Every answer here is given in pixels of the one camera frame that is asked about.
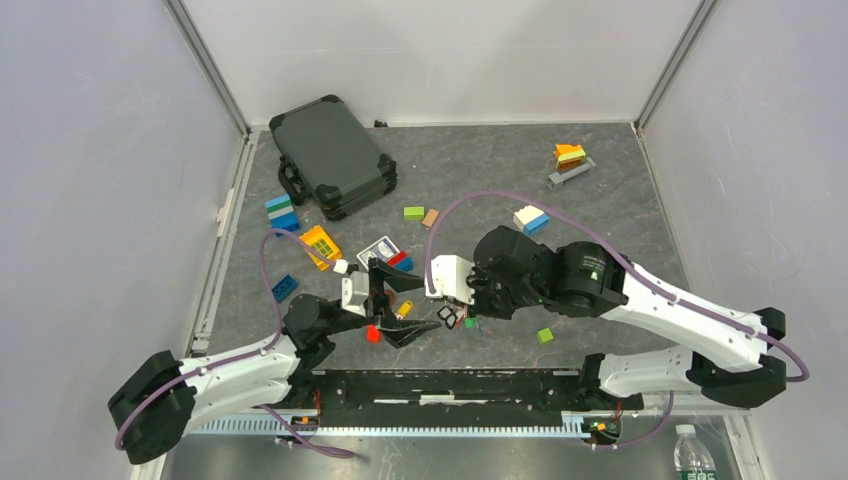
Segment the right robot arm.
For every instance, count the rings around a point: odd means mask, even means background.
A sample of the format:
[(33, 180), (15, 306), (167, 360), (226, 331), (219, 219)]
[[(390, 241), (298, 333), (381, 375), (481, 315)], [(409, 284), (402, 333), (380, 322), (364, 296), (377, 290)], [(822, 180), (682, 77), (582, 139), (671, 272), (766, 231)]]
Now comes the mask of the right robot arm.
[(520, 309), (541, 307), (569, 318), (630, 325), (668, 341), (651, 352), (588, 356), (577, 392), (591, 408), (673, 391), (751, 409), (787, 387), (786, 364), (770, 354), (771, 342), (785, 333), (782, 311), (720, 306), (594, 242), (552, 249), (500, 226), (478, 242), (470, 259), (431, 258), (425, 289), (473, 316), (509, 320)]

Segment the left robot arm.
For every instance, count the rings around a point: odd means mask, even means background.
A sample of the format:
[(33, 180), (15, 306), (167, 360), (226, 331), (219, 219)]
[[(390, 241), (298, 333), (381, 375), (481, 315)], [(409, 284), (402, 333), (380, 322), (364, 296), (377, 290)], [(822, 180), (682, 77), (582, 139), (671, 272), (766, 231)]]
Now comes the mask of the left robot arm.
[(432, 321), (399, 325), (384, 292), (426, 288), (424, 278), (378, 259), (365, 271), (343, 261), (334, 267), (343, 274), (341, 297), (294, 297), (263, 340), (205, 357), (177, 359), (168, 350), (151, 355), (107, 403), (116, 448), (140, 465), (218, 418), (282, 401), (306, 405), (314, 394), (312, 372), (334, 350), (330, 338), (337, 333), (375, 325), (400, 348), (436, 328)]

